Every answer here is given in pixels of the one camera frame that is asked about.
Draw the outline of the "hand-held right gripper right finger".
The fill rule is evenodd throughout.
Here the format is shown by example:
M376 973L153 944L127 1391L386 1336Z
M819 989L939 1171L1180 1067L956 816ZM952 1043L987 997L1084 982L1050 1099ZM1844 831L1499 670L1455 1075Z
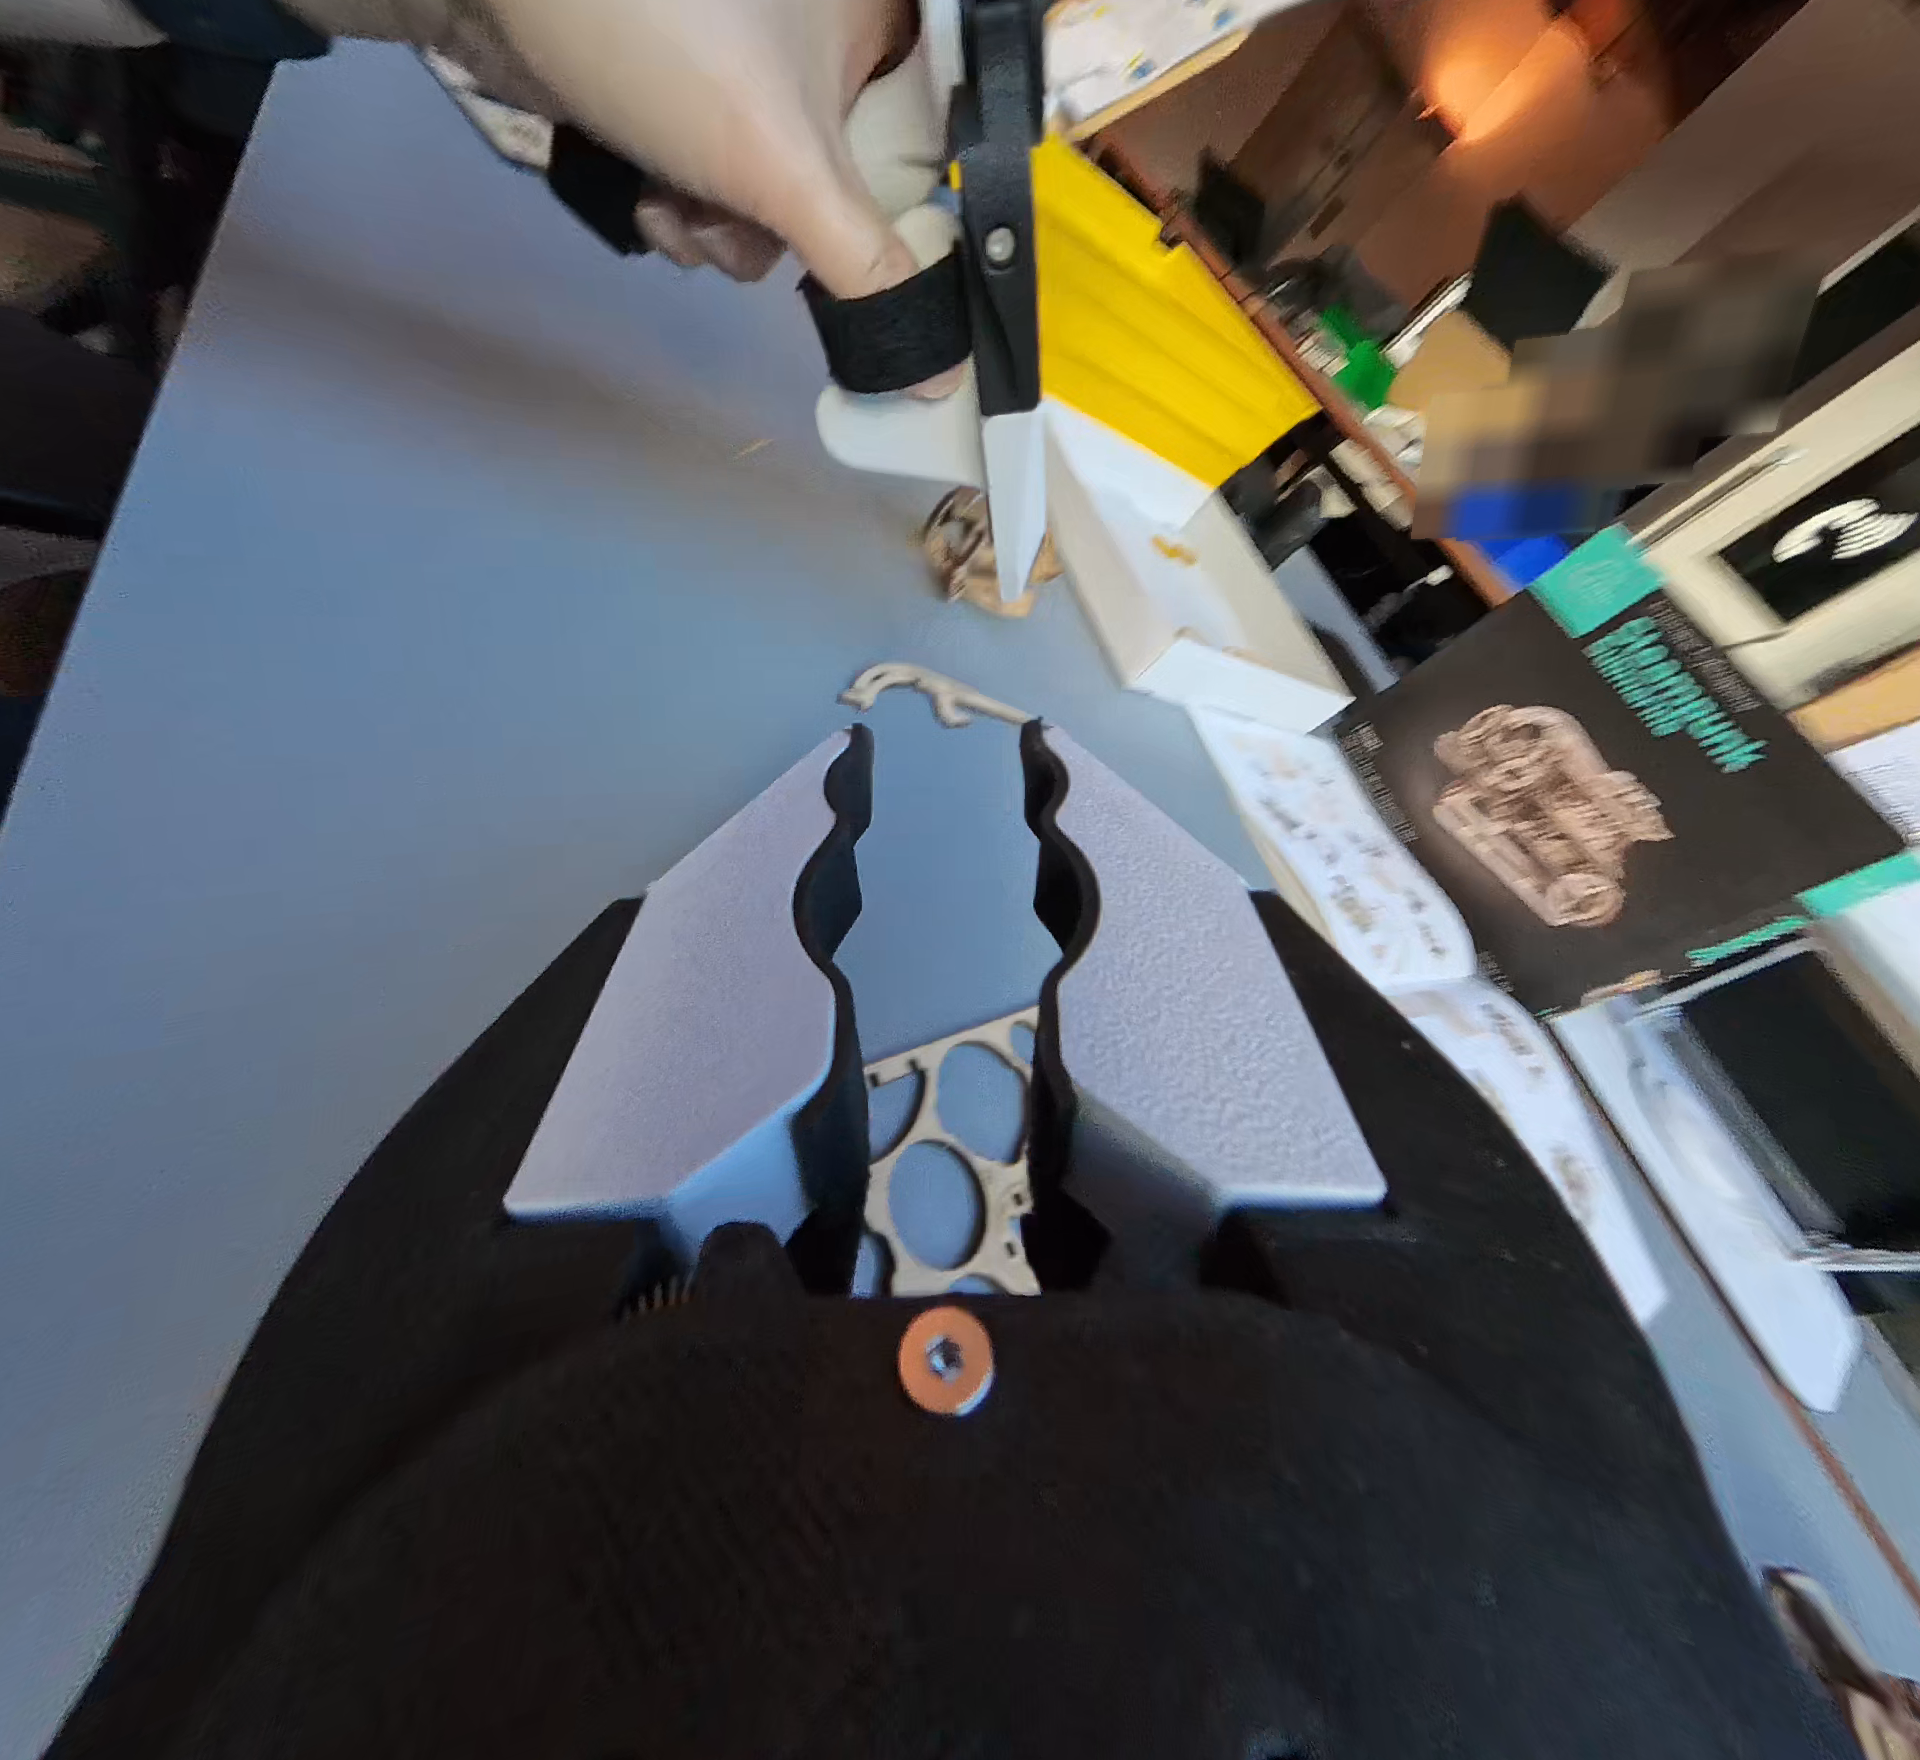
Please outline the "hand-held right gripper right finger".
M1055 724L1023 725L1020 776L1058 949L1026 1099L1041 1289L1385 1239L1385 1177L1242 877Z

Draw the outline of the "instruction booklet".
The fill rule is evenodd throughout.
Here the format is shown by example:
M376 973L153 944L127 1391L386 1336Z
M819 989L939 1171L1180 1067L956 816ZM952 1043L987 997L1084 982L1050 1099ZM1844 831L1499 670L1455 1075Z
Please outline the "instruction booklet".
M1860 1361L1860 1320L1801 1253L1667 1029L1595 1008L1543 1025L1477 969L1461 914L1331 739L1216 709L1188 715L1282 898L1495 1107L1636 1324L1664 1310L1667 1285L1607 1139L1634 1159L1778 1384L1807 1409L1836 1411Z

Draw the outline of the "laser-cut wooden parts sheet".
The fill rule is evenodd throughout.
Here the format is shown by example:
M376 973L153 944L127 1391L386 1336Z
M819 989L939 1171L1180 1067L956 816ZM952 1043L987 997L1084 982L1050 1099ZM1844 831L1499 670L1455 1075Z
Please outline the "laser-cut wooden parts sheet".
M906 1091L900 1125L869 1127L862 1227L874 1247L868 1264L869 1293L917 1299L948 1293L1034 1294L1041 1291L1023 1244L1023 1224L1032 1213L1026 1144L1036 1040L1039 1008L1023 1006L901 1052L877 1057L862 1067L869 1116L877 1115L885 1095ZM948 1125L944 1075L954 1052L984 1057L1013 1078L1014 1134L1007 1153L980 1152ZM965 1241L954 1258L926 1258L900 1221L900 1179L916 1152L939 1155L967 1181L971 1207L965 1219Z

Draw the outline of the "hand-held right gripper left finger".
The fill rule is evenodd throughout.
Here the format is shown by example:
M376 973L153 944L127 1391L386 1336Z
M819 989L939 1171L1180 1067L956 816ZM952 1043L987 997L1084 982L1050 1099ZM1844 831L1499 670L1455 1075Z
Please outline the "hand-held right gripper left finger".
M504 1192L517 1221L650 1221L682 1269L771 1230L852 1293L868 1091L836 954L862 910L874 736L831 733L647 888Z

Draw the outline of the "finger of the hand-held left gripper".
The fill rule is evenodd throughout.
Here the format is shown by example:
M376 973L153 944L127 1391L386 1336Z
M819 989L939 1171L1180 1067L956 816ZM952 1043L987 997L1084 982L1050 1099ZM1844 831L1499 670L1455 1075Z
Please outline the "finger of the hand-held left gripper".
M1014 602L1031 584L1049 530L1044 410L987 413L980 462L997 593Z

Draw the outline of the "black device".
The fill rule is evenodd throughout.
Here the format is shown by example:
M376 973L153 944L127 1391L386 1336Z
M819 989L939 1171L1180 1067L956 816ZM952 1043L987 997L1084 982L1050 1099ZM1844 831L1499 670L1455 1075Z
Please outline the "black device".
M1504 200L1488 213L1461 309L1510 351L1525 339L1572 332L1614 272L1544 226L1525 200Z

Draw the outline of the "black model kit box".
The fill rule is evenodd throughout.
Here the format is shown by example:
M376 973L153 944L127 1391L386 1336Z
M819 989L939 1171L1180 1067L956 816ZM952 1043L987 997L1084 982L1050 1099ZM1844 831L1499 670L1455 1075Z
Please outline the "black model kit box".
M1482 964L1556 1017L1915 884L1915 851L1607 529L1335 724Z

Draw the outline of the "white cardboard tray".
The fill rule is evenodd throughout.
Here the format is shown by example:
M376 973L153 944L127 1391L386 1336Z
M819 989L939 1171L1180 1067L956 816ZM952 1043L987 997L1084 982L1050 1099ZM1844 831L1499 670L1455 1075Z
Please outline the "white cardboard tray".
M1049 532L1126 690L1295 736L1351 703L1216 490L1063 402L1042 422Z

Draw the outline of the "pale framed marker sign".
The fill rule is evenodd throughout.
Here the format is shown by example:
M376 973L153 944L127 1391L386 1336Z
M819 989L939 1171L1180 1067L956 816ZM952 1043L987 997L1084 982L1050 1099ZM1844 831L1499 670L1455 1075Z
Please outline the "pale framed marker sign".
M1708 455L1628 526L1667 598L1782 709L1918 633L1915 317L1792 397L1768 439Z

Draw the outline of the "round wooden model assembly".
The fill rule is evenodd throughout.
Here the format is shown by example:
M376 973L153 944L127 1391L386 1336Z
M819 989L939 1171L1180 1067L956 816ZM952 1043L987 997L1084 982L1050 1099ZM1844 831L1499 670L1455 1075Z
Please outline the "round wooden model assembly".
M928 573L941 598L998 622L1026 619L1041 591L1065 577L1053 536L1044 535L1026 586L1019 597L1003 597L988 502L982 490L971 485L956 485L939 499L919 539Z

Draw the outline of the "yellow plastic bin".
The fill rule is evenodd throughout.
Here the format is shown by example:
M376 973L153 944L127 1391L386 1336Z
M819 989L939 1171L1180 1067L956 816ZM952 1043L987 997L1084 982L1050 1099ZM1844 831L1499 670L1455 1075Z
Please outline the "yellow plastic bin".
M1318 413L1259 326L1076 147L1031 155L1042 395L1218 487Z

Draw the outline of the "small wooden hook part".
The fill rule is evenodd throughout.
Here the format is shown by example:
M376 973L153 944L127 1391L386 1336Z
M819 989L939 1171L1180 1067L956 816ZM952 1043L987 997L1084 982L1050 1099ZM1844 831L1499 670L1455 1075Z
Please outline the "small wooden hook part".
M909 661L880 661L857 671L852 684L836 693L836 703L853 711L869 711L889 692L912 692L926 697L933 718L946 730L971 728L977 719L995 719L1023 730L1032 713L984 693L946 671Z

